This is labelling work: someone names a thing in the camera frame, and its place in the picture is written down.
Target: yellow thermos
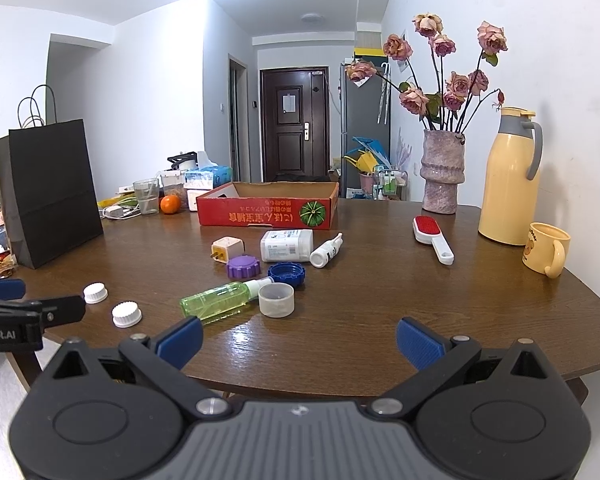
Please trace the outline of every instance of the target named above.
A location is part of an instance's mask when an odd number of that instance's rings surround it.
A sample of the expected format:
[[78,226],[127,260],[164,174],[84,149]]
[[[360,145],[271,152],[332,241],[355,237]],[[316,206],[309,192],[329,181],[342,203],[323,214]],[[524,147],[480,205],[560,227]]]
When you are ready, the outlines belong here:
[[504,244],[525,245],[534,220],[542,157],[542,128],[531,121],[534,116],[522,108],[503,108],[487,160],[478,231]]

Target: gray refrigerator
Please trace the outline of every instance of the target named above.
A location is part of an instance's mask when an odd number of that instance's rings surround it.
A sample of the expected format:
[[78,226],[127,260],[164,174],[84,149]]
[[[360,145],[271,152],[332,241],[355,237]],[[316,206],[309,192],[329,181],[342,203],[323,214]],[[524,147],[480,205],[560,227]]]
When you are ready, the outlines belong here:
[[[378,72],[380,72],[382,70],[381,65],[387,61],[387,58],[373,56],[365,57],[365,60],[372,61]],[[361,148],[357,142],[352,140],[352,137],[377,139],[387,154],[390,155],[391,107],[389,107],[386,124],[384,124],[384,107],[382,108],[382,116],[380,124],[378,124],[382,79],[372,77],[359,87],[347,78],[344,67],[344,64],[340,66],[340,105],[342,110],[340,155],[345,155],[355,148]],[[347,187],[360,189],[360,174],[346,160],[341,161],[340,167],[340,196],[345,198]]]

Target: orange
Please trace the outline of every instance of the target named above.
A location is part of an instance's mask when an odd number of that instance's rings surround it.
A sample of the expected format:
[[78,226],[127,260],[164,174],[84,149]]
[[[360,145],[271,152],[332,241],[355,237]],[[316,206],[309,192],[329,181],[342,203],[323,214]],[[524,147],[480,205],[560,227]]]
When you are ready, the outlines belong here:
[[166,195],[160,200],[160,209],[167,215],[172,215],[180,210],[180,197],[177,195]]

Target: cartoon print on mug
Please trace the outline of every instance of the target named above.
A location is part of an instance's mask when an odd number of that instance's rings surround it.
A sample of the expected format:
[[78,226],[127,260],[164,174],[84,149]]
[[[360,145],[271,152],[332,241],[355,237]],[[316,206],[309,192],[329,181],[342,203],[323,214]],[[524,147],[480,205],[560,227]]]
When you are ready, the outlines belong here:
[[522,257],[526,260],[526,257],[528,256],[528,254],[531,252],[531,249],[534,248],[534,245],[536,244],[534,242],[534,240],[536,239],[536,234],[534,233],[533,229],[529,229],[529,238],[526,241],[526,245],[525,245],[525,250],[523,251]]

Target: black paper bag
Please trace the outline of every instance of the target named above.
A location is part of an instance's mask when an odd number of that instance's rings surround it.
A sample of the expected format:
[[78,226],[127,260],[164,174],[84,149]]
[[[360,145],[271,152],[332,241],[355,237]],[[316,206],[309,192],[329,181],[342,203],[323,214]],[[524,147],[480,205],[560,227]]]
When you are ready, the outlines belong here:
[[0,139],[0,205],[11,249],[31,269],[102,234],[82,120]]

